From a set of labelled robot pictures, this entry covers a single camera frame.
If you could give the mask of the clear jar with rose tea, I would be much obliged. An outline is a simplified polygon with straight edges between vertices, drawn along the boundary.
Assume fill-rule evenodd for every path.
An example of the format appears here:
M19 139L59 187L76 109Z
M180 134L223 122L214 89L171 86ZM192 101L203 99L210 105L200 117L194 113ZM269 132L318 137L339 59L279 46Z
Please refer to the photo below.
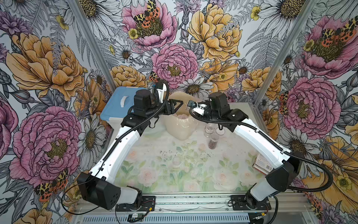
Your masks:
M205 137L210 137L210 135L212 135L215 132L215 125L208 123L205 125L204 128L204 136Z

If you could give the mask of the white jar lid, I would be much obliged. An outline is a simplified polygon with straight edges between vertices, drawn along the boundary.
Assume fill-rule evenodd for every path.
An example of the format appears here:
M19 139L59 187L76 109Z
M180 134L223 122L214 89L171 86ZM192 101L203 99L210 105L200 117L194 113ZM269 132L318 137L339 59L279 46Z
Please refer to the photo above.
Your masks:
M225 130L220 130L219 128L216 129L216 134L219 136L223 136L225 134Z

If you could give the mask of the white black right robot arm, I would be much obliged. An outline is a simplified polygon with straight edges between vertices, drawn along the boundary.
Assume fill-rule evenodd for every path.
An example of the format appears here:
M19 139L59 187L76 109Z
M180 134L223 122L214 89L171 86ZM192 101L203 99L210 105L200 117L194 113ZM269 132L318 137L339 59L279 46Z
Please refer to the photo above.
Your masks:
M246 193L245 202L251 209L269 196L285 192L298 176L302 162L292 156L288 149L276 143L266 135L240 109L231 109L224 93L215 92L209 95L210 109L205 112L210 120L218 122L231 132L242 137L253 146L273 168L264 179L256 183Z

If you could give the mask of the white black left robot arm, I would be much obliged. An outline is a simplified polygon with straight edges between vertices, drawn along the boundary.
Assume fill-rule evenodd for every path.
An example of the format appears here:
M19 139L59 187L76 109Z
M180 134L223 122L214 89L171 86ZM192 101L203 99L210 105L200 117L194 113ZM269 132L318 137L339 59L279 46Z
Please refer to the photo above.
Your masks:
M115 141L105 155L88 173L82 172L77 178L83 200L106 210L117 205L124 205L131 210L141 207L142 191L134 187L116 186L117 172L134 143L150 125L150 120L160 115L175 114L184 104L181 100L168 99L160 89L155 94L140 89L136 91L133 100Z

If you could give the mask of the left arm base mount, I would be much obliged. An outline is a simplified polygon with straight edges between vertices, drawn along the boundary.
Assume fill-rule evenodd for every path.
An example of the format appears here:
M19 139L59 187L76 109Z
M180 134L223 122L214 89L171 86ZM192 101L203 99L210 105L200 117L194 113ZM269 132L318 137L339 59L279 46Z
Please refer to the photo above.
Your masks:
M117 204L117 212L151 212L155 209L156 196L142 196L134 204Z

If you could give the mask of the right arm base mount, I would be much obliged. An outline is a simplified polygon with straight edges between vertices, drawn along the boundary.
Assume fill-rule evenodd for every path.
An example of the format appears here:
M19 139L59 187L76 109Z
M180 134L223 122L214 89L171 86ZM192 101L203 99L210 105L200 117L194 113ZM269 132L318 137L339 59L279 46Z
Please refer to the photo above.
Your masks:
M269 211L272 209L268 198L250 205L249 202L246 201L245 195L231 195L228 205L232 207L234 211Z

